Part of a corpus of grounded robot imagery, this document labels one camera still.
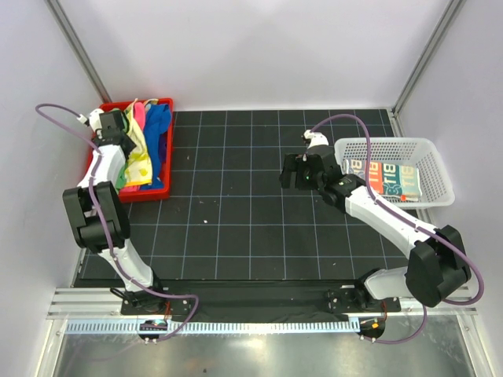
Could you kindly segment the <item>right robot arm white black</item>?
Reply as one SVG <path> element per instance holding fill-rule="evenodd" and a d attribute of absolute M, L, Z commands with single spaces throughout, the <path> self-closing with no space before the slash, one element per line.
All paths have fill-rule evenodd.
<path fill-rule="evenodd" d="M 359 278 L 354 291 L 359 309 L 372 311 L 386 298 L 403 296 L 432 308 L 471 279 L 461 234 L 454 227 L 437 228 L 370 192 L 363 178 L 341 170 L 328 145 L 287 154 L 279 181 L 284 189 L 317 192 L 329 206 L 366 223 L 406 257 L 405 267 L 373 269 Z"/>

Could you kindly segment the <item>green towel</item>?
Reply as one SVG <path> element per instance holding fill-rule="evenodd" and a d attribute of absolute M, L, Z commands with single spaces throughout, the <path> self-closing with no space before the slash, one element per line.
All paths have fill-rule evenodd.
<path fill-rule="evenodd" d="M 116 181 L 116 189 L 117 190 L 123 189 L 125 184 L 127 183 L 125 169 L 127 168 L 127 160 L 129 158 L 129 154 L 132 150 L 131 139 L 127 135 L 127 132 L 130 128 L 130 123 L 129 123 L 129 120 L 127 119 L 124 112 L 121 113 L 121 117 L 122 117 L 122 122 L 123 122 L 123 128 L 122 128 L 121 135 L 120 135 L 120 146 L 121 146 L 121 149 L 122 149 L 124 157 L 125 157 L 125 163 L 121 167 L 121 169 L 119 171 L 119 176 Z"/>

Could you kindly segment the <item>rabbit print towel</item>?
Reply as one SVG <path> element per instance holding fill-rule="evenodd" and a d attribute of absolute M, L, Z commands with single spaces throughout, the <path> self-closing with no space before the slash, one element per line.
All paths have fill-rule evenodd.
<path fill-rule="evenodd" d="M 422 196 L 416 167 L 371 161 L 368 181 L 375 192 L 389 200 L 414 203 Z"/>

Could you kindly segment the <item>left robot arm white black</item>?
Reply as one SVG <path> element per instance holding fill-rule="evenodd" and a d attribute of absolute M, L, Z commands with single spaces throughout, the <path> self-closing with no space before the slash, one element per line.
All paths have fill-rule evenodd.
<path fill-rule="evenodd" d="M 95 110 L 86 121 L 94 135 L 84 178 L 63 193 L 63 202 L 76 243 L 103 258 L 122 280 L 124 289 L 111 292 L 123 304 L 149 314 L 167 303 L 160 279 L 143 262 L 130 239 L 130 223 L 118 189 L 127 158 L 134 150 L 126 116 L 119 109 Z"/>

